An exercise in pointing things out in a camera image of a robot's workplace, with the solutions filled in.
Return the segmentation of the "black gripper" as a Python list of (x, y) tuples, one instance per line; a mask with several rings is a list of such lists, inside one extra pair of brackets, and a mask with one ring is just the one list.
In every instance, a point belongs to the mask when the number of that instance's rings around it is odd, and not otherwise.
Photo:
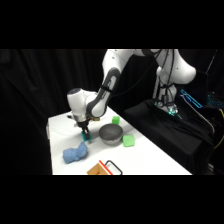
[(90, 130), (88, 128), (89, 125), (89, 117), (86, 114), (82, 115), (74, 115), (74, 119), (77, 123), (77, 125), (82, 128), (82, 134), (85, 136), (85, 134), (90, 135)]

